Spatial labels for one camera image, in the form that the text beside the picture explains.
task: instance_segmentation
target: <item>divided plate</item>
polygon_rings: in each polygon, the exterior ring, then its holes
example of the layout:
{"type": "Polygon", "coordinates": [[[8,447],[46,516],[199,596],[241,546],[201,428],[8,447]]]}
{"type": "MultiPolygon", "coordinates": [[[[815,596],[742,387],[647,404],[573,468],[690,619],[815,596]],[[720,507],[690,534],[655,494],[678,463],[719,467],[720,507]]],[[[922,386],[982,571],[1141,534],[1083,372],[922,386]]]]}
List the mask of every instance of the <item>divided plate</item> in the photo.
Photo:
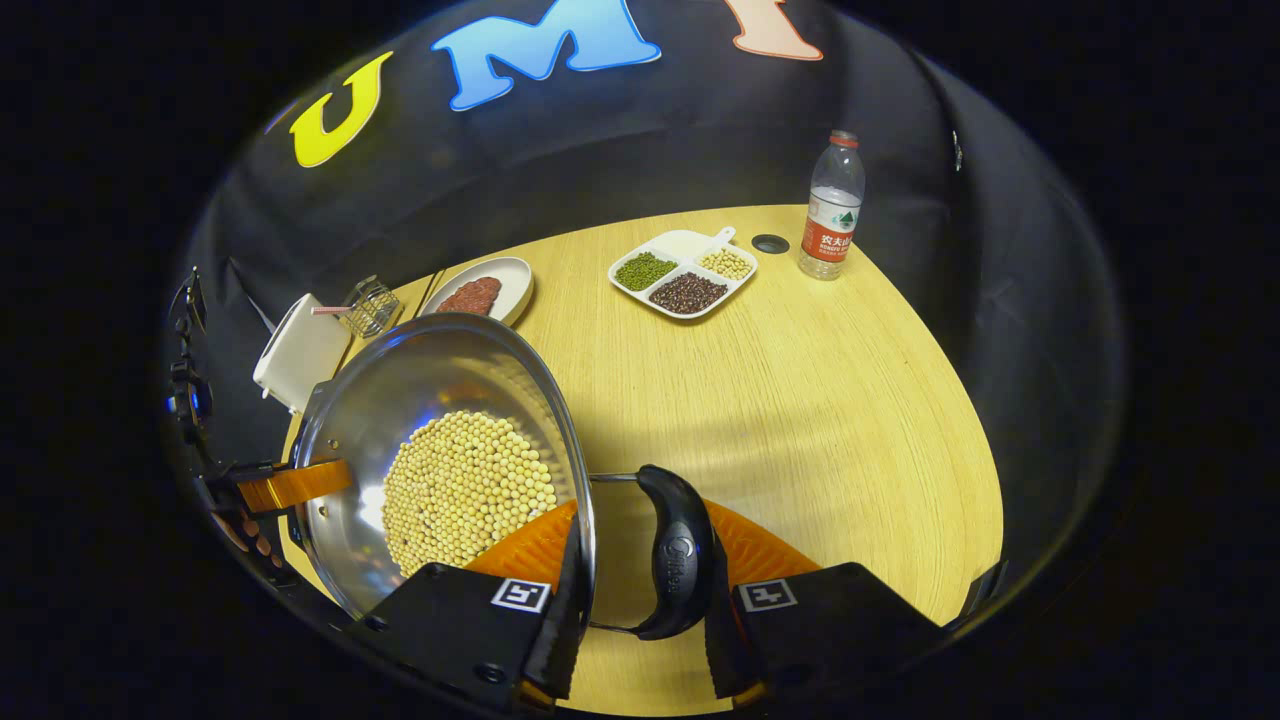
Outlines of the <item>divided plate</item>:
{"type": "Polygon", "coordinates": [[[649,307],[653,307],[654,310],[669,318],[677,318],[681,320],[700,318],[710,313],[716,307],[718,307],[721,302],[724,302],[726,300],[732,297],[733,293],[737,292],[737,288],[742,287],[744,284],[746,284],[746,281],[751,279],[751,275],[755,274],[755,269],[759,266],[759,263],[756,263],[754,255],[746,252],[740,247],[730,245],[728,241],[733,238],[733,234],[736,232],[737,231],[735,231],[732,227],[726,227],[714,236],[705,236],[692,231],[664,232],[658,237],[650,240],[649,242],[645,242],[644,245],[636,247],[631,252],[627,252],[626,255],[620,258],[617,263],[611,265],[608,270],[609,282],[613,283],[613,287],[621,290],[622,292],[630,295],[631,297],[639,300],[640,302],[644,302],[649,307]],[[730,252],[746,260],[746,264],[751,269],[748,270],[746,275],[742,279],[735,281],[726,277],[721,277],[698,264],[698,261],[701,260],[704,256],[710,255],[718,250],[728,250],[730,252]],[[663,275],[662,278],[659,278],[652,286],[641,291],[630,291],[626,287],[623,287],[622,283],[614,279],[614,274],[617,274],[618,268],[621,268],[628,260],[631,260],[636,255],[640,255],[641,252],[653,252],[654,258],[658,258],[659,260],[673,261],[676,263],[676,268],[669,273],[667,273],[666,275],[663,275]],[[726,292],[719,297],[719,300],[712,302],[710,305],[699,310],[698,313],[690,313],[687,315],[672,313],[671,310],[667,310],[666,307],[662,307],[660,305],[657,305],[649,300],[649,296],[652,296],[654,291],[657,291],[659,287],[669,283],[671,281],[678,278],[685,273],[694,273],[695,275],[707,278],[714,283],[726,284],[728,286],[728,292],[726,292]]]}

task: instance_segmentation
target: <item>wok handle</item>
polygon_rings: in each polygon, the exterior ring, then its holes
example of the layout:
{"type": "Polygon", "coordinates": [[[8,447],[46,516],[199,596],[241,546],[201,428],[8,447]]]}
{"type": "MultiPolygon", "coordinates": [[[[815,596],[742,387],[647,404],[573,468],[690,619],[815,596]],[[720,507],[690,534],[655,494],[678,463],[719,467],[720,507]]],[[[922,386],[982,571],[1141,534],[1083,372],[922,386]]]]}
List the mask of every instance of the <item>wok handle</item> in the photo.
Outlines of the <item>wok handle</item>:
{"type": "Polygon", "coordinates": [[[710,603],[716,570],[713,548],[719,542],[703,498],[687,480],[655,465],[645,465],[635,475],[593,475],[593,479],[634,479],[658,514],[658,532],[653,538],[653,585],[658,606],[635,628],[593,625],[630,633],[643,641],[669,638],[694,626],[710,603]]]}

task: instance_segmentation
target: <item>water bottle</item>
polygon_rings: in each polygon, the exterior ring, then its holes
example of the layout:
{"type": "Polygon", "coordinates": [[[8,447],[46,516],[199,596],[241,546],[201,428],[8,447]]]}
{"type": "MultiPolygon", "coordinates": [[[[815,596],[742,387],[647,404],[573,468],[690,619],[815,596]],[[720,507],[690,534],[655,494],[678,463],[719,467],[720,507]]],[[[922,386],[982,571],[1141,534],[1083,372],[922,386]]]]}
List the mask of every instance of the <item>water bottle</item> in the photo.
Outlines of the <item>water bottle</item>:
{"type": "Polygon", "coordinates": [[[800,241],[800,269],[820,281],[835,279],[845,266],[867,191],[867,172],[858,156],[858,136],[831,131],[831,145],[818,158],[809,183],[809,218],[800,241]]]}

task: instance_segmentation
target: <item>wire basket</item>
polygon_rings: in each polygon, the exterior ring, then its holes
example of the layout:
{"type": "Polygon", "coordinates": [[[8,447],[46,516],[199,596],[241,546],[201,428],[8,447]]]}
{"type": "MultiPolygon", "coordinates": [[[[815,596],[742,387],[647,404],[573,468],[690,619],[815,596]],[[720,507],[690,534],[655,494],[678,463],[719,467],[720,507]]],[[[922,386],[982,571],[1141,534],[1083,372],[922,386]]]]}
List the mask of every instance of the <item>wire basket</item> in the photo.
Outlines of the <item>wire basket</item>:
{"type": "Polygon", "coordinates": [[[351,310],[338,319],[347,325],[351,334],[366,340],[390,328],[401,310],[399,299],[390,288],[378,282],[378,275],[369,275],[356,283],[356,288],[343,305],[349,305],[351,310]]]}

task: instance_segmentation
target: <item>blue letter m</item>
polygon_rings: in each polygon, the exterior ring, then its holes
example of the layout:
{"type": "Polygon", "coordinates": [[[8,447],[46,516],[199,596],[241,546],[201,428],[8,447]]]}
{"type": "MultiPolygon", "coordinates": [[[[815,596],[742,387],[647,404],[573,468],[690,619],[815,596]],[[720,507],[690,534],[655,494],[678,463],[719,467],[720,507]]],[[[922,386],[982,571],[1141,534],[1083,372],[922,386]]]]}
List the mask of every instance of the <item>blue letter m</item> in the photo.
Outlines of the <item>blue letter m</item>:
{"type": "Polygon", "coordinates": [[[431,46],[448,50],[453,59],[458,94],[449,100],[449,108],[470,110],[511,91],[516,82],[494,74],[490,58],[534,79],[547,79],[567,36],[573,37],[576,49],[567,61],[572,70],[650,63],[662,55],[662,49],[640,37],[626,0],[557,0],[536,26],[484,18],[431,46]]]}

